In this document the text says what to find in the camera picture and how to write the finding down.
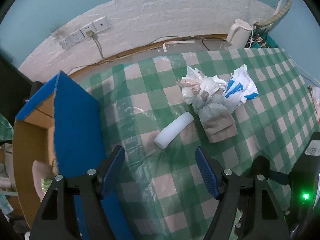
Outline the blue cardboard box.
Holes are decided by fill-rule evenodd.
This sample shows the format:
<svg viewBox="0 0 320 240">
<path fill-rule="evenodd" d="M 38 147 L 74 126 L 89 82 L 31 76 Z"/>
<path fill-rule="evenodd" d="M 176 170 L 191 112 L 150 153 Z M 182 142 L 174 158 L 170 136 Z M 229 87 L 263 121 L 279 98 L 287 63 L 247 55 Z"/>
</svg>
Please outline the blue cardboard box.
<svg viewBox="0 0 320 240">
<path fill-rule="evenodd" d="M 97 169 L 111 154 L 103 146 L 99 104 L 64 72 L 16 115 L 12 146 L 31 239 L 133 239 L 115 187 L 104 197 L 97 192 Z"/>
</svg>

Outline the white blue plastic bag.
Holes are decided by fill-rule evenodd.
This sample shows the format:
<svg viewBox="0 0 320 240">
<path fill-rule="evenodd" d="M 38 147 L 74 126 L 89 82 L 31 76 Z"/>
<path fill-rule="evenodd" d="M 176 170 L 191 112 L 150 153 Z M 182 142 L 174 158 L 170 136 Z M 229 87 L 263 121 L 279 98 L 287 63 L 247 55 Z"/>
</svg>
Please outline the white blue plastic bag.
<svg viewBox="0 0 320 240">
<path fill-rule="evenodd" d="M 247 66 L 243 64 L 233 72 L 232 77 L 227 81 L 222 94 L 223 105 L 232 114 L 247 100 L 255 99 L 258 95 L 257 87 L 247 72 Z"/>
</svg>

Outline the grey beige sock bundle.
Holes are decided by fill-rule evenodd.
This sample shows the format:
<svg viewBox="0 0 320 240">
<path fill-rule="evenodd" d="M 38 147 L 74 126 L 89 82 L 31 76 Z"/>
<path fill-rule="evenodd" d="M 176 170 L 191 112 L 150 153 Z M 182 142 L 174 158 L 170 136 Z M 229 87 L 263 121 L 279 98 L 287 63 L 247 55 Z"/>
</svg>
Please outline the grey beige sock bundle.
<svg viewBox="0 0 320 240">
<path fill-rule="evenodd" d="M 199 116 L 200 123 L 211 144 L 238 134 L 234 118 L 222 103 L 222 89 L 218 89 L 212 96 L 204 91 L 192 102 L 193 110 Z"/>
</svg>

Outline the wall socket strip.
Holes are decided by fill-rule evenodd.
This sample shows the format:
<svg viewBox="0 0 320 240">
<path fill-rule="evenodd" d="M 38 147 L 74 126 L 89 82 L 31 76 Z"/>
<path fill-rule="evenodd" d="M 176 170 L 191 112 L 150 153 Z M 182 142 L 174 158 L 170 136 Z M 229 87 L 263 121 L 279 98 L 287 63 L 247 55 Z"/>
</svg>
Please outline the wall socket strip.
<svg viewBox="0 0 320 240">
<path fill-rule="evenodd" d="M 87 25 L 84 25 L 80 29 L 74 31 L 63 40 L 59 41 L 59 45 L 62 49 L 67 50 L 72 46 L 84 41 L 89 37 L 93 37 L 95 34 L 108 29 L 111 26 L 106 17 L 101 17 Z"/>
</svg>

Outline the white foam cylinder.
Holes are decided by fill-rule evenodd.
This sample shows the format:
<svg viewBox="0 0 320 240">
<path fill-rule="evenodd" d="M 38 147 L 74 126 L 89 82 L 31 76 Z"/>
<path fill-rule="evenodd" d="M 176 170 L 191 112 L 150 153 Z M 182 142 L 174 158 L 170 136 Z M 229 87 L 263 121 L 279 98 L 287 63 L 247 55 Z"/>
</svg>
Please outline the white foam cylinder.
<svg viewBox="0 0 320 240">
<path fill-rule="evenodd" d="M 193 121 L 194 117 L 189 112 L 183 113 L 155 137 L 155 144 L 165 149 Z"/>
</svg>

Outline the green checkered tablecloth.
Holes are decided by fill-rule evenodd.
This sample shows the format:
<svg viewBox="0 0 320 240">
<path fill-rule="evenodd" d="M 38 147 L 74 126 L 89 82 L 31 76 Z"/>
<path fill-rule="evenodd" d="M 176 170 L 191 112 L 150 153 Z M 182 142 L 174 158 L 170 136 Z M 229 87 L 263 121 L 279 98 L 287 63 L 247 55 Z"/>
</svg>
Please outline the green checkered tablecloth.
<svg viewBox="0 0 320 240">
<path fill-rule="evenodd" d="M 155 144 L 161 130 L 193 111 L 177 84 L 188 67 L 228 80 L 243 64 L 259 95 L 233 112 L 236 136 L 211 144 L 195 118 L 165 149 Z M 217 202 L 196 165 L 198 146 L 238 175 L 248 171 L 258 155 L 287 173 L 319 130 L 307 87 L 283 49 L 165 55 L 90 74 L 80 86 L 99 102 L 106 152 L 116 145 L 125 148 L 116 191 L 135 239 L 205 235 Z"/>
</svg>

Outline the white electric kettle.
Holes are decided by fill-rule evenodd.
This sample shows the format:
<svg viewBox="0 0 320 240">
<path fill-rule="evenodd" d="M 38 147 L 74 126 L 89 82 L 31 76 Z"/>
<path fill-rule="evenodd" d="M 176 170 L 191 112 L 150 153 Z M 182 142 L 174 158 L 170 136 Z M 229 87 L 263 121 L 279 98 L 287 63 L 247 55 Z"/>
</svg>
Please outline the white electric kettle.
<svg viewBox="0 0 320 240">
<path fill-rule="evenodd" d="M 225 49 L 230 50 L 244 48 L 252 30 L 253 29 L 250 24 L 241 19 L 236 19 L 227 35 Z"/>
</svg>

